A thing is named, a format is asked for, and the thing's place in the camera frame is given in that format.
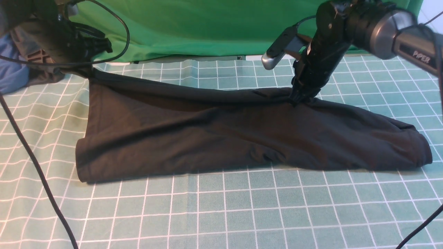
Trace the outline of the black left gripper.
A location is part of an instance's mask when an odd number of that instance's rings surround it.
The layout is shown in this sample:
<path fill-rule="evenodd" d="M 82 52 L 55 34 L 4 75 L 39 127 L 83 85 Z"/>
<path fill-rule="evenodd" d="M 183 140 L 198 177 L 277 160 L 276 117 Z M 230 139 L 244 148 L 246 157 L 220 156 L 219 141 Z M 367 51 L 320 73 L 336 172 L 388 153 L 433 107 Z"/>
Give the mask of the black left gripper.
<path fill-rule="evenodd" d="M 32 66 L 89 69 L 93 57 L 113 51 L 108 38 L 84 37 L 70 21 L 29 19 L 21 24 L 21 28 L 53 60 L 52 63 L 29 62 Z"/>

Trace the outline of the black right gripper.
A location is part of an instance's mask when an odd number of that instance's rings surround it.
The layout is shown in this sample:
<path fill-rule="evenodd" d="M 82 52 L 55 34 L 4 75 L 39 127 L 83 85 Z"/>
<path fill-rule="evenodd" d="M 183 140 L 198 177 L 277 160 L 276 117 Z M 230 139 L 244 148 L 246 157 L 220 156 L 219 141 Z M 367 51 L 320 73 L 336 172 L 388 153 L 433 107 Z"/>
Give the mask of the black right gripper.
<path fill-rule="evenodd" d="M 317 30 L 295 64 L 291 104 L 297 105 L 315 97 L 348 51 L 352 39 L 347 33 L 353 10 L 351 0 L 330 0 L 316 12 Z"/>

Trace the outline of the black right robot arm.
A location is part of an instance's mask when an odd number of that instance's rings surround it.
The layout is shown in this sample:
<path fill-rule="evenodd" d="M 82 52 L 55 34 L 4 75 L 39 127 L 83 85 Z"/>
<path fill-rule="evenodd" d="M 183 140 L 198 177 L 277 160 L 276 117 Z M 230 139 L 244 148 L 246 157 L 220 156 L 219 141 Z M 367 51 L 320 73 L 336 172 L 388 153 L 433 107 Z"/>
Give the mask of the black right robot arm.
<path fill-rule="evenodd" d="M 437 77 L 442 89 L 442 35 L 395 3 L 329 0 L 315 21 L 315 35 L 294 64 L 293 104 L 315 97 L 351 46 L 383 60 L 401 57 Z"/>

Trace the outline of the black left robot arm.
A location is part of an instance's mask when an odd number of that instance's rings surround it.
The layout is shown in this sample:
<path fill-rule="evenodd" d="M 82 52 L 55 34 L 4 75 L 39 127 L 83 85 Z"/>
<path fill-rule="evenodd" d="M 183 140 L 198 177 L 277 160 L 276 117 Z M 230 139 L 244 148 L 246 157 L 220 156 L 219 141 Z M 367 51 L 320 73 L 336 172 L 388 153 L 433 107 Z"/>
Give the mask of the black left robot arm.
<path fill-rule="evenodd" d="M 93 57 L 111 53 L 104 33 L 69 20 L 68 8 L 76 0 L 2 0 L 1 35 L 20 27 L 39 46 L 25 56 L 24 64 L 36 68 L 91 68 Z"/>

